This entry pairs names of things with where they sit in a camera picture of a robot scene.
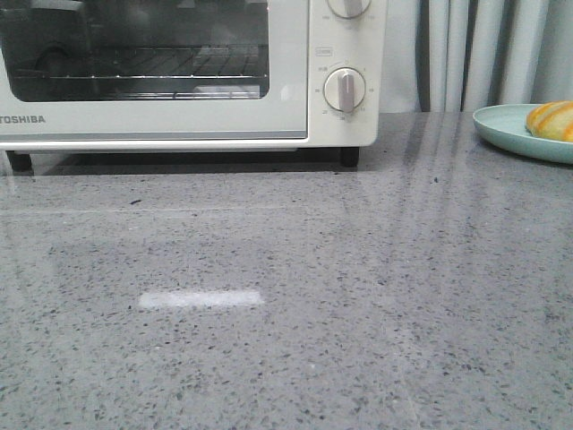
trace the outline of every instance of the oven window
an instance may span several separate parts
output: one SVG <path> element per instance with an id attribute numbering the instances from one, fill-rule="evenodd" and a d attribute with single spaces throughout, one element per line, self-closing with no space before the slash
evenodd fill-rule
<path id="1" fill-rule="evenodd" d="M 266 0 L 0 0 L 23 101 L 261 99 Z"/>

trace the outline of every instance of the light blue plate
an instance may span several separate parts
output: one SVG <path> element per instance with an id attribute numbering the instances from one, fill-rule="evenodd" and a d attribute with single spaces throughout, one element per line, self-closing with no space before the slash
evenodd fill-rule
<path id="1" fill-rule="evenodd" d="M 477 132 L 506 151 L 534 159 L 573 164 L 573 142 L 532 136 L 526 129 L 527 114 L 539 105 L 499 105 L 474 112 Z"/>

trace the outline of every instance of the control knob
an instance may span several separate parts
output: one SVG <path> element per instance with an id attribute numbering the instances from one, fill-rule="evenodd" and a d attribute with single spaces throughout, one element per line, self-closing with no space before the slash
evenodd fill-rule
<path id="1" fill-rule="evenodd" d="M 328 0 L 330 9 L 340 18 L 355 18 L 364 13 L 371 0 Z"/>
<path id="2" fill-rule="evenodd" d="M 332 108 L 351 113 L 362 103 L 366 82 L 355 69 L 335 70 L 324 83 L 324 98 Z"/>

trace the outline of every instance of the toaster oven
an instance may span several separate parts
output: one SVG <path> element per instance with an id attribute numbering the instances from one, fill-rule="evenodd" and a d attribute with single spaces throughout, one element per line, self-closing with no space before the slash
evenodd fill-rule
<path id="1" fill-rule="evenodd" d="M 0 150 L 373 143 L 386 0 L 0 0 Z"/>

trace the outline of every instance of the curtain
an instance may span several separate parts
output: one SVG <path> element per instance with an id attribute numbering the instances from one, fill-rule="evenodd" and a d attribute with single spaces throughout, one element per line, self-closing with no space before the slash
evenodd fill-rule
<path id="1" fill-rule="evenodd" d="M 573 99 L 573 0 L 389 0 L 381 111 Z"/>

